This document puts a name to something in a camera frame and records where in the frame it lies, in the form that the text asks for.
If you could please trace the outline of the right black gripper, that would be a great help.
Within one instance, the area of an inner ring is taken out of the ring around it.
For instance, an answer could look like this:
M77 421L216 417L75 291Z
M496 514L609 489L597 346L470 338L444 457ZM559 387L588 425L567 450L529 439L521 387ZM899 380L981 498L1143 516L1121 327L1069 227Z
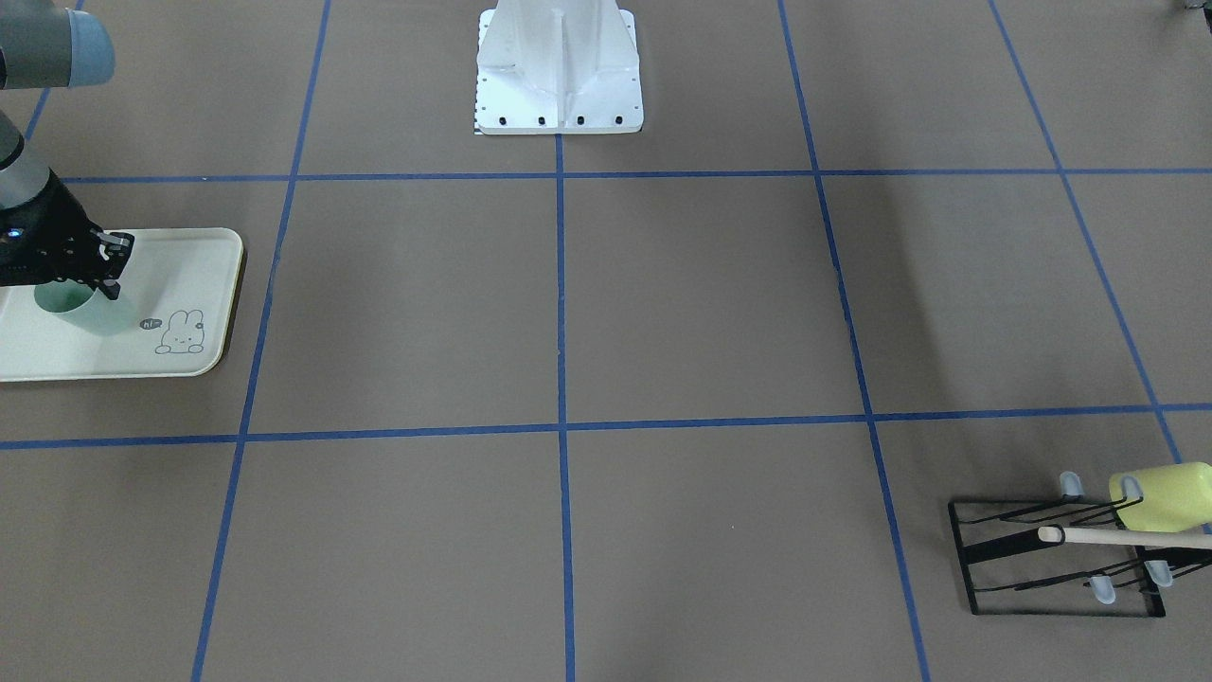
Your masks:
M1 285L76 281L118 300L135 234L105 233L52 174L35 197L1 212Z

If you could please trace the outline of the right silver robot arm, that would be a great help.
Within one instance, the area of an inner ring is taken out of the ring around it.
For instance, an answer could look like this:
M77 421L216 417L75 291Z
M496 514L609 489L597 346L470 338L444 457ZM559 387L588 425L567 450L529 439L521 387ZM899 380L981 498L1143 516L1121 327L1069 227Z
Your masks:
M2 90L78 88L108 82L116 53L99 18L52 1L1 4ZM79 283L108 299L133 254L135 236L107 233L1 118L1 285Z

